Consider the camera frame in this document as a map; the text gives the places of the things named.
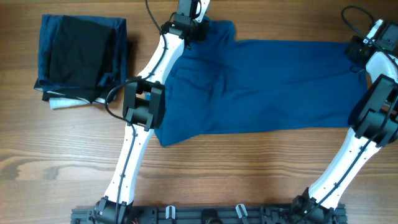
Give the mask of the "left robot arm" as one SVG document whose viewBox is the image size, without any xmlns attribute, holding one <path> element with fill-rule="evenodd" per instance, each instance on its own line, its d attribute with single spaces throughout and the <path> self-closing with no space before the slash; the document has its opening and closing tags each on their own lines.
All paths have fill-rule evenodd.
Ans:
<svg viewBox="0 0 398 224">
<path fill-rule="evenodd" d="M 143 71 L 108 93 L 105 106 L 124 89 L 123 114 L 119 117 L 126 124 L 123 147 L 104 196 L 84 219 L 73 211 L 72 223 L 137 222 L 132 210 L 137 176 L 149 140 L 164 118 L 165 81 L 189 43 L 205 39 L 209 22 L 204 16 L 209 5 L 210 0 L 179 1 L 169 20 L 156 26 L 159 44 Z"/>
</svg>

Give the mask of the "blue polo shirt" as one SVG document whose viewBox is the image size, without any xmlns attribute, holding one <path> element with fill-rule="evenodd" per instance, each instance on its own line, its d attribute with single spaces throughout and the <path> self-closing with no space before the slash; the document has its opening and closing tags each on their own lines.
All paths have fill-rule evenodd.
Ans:
<svg viewBox="0 0 398 224">
<path fill-rule="evenodd" d="M 340 128 L 368 85 L 342 42 L 236 40 L 212 21 L 165 82 L 166 112 L 155 134 L 170 146 L 201 134 Z"/>
</svg>

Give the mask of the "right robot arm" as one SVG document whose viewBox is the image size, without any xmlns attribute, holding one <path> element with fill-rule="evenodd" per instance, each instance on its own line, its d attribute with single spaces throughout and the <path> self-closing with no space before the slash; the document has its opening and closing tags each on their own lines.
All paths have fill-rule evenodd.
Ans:
<svg viewBox="0 0 398 224">
<path fill-rule="evenodd" d="M 362 166 L 397 140 L 397 23 L 372 21 L 353 37 L 348 55 L 366 69 L 371 86 L 349 116 L 349 130 L 330 165 L 283 216 L 287 223 L 341 223 L 338 203 Z"/>
</svg>

